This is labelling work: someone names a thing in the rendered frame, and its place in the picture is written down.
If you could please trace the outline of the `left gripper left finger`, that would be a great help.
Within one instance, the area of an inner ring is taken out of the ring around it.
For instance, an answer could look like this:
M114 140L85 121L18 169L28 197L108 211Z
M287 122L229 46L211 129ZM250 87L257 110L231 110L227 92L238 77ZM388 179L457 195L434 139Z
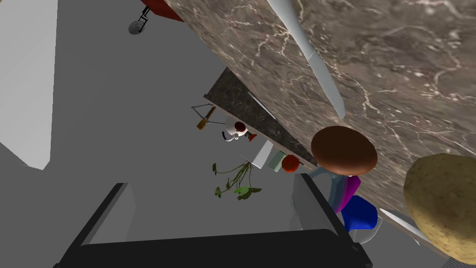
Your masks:
M76 242L88 244L124 242L136 210L129 183L117 183L82 228Z

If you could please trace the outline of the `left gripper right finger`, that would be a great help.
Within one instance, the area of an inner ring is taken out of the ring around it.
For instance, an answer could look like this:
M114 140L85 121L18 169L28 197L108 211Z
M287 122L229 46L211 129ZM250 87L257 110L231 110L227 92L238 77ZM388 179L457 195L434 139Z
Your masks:
M341 213L335 213L328 203L332 178L320 174L311 178L308 173L294 174L291 201L303 230L328 229L340 237L359 242L357 231L346 231Z

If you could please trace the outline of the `orange-red ball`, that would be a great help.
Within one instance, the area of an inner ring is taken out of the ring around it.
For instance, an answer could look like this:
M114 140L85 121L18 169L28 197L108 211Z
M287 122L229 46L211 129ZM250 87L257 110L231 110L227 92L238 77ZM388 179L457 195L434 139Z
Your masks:
M300 165L300 160L291 154L286 155L281 161L281 168L288 173L294 173Z

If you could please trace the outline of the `pale green box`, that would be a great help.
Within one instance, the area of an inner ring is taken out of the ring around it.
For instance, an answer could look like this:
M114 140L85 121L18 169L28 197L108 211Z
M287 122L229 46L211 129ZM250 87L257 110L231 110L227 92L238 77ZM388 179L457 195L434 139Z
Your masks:
M286 153L282 151L276 152L267 166L277 173L281 169L282 160L285 158L285 156Z

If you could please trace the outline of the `brown round bread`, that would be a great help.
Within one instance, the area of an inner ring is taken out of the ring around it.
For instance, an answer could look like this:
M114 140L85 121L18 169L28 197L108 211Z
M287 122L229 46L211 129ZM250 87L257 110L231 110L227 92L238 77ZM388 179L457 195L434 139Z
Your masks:
M363 175L378 162L373 143L360 132L344 126L319 130L311 140L311 152L319 166L338 175Z

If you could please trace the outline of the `white box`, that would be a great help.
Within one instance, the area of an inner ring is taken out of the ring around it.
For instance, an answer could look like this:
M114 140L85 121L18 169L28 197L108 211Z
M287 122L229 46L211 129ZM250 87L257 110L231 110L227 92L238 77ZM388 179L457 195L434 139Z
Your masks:
M252 164L261 169L265 164L267 158L269 157L271 150L273 148L273 143L270 140L266 140L263 145L259 148L256 156L254 157Z

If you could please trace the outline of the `green trailing plant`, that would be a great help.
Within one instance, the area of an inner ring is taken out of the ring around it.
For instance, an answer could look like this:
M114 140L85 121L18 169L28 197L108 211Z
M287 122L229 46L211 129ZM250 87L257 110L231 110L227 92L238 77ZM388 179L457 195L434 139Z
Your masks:
M252 170L253 164L250 161L245 161L236 168L226 172L219 172L217 169L217 164L214 163L212 166L212 171L215 175L229 174L237 171L232 179L230 177L227 178L224 190L220 189L220 187L215 188L214 195L218 198L221 198L223 193L232 190L235 194L237 194L238 200L246 200L252 194L261 192L261 188L253 187L251 184Z

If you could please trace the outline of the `white and red teapot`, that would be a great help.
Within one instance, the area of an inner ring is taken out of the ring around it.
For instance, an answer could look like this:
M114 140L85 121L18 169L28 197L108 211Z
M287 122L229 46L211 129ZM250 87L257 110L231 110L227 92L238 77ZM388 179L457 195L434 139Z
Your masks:
M228 136L225 135L225 131L222 132L222 136L225 141L238 140L239 137L245 136L251 142L257 134L252 134L248 131L246 125L241 121L235 121L233 119L227 119L225 122L225 130L228 133Z

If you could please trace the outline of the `dark stone shelf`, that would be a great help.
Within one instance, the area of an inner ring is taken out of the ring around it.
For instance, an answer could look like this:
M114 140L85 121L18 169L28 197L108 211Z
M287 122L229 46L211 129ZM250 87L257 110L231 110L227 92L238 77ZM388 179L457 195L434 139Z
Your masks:
M266 112L249 92L244 83L226 67L204 98L225 111L226 115L243 121L250 132L266 137L278 149L297 156L304 166L314 169L317 162L308 150Z

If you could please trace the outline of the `yellow-brown potato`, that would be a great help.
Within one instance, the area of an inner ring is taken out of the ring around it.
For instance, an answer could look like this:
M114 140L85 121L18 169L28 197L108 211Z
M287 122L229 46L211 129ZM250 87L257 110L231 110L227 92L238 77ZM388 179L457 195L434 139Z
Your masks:
M429 242L454 259L476 265L476 159L434 154L406 173L406 208Z

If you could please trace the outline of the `long grey knife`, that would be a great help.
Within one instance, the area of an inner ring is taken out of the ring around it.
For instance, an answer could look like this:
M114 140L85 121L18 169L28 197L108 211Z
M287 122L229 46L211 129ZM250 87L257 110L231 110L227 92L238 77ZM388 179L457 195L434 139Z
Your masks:
M267 2L299 46L325 95L333 105L339 118L343 119L346 115L343 98L325 62L306 36L302 24L295 14L291 0L267 0Z

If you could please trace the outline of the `red chair with caster wheel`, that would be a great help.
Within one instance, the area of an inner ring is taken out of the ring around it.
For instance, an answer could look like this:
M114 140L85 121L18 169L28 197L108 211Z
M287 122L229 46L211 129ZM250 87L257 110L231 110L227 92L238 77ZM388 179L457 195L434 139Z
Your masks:
M145 5L140 18L128 26L128 32L131 35L138 35L145 29L148 21L148 13L152 12L159 17L184 22L181 17L165 2L165 0L141 0Z

